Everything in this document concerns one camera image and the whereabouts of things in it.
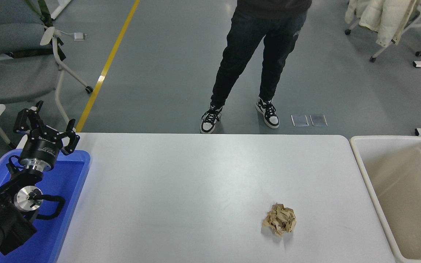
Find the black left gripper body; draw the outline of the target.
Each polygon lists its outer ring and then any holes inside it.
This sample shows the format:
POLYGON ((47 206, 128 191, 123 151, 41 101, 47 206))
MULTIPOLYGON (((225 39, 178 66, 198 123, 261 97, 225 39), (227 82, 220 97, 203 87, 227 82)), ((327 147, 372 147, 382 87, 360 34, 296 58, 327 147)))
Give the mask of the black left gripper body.
POLYGON ((58 134, 52 128, 31 130, 18 159, 20 165, 27 166, 30 160, 37 159, 45 162, 48 167, 53 167, 62 147, 61 140, 54 139, 58 134))

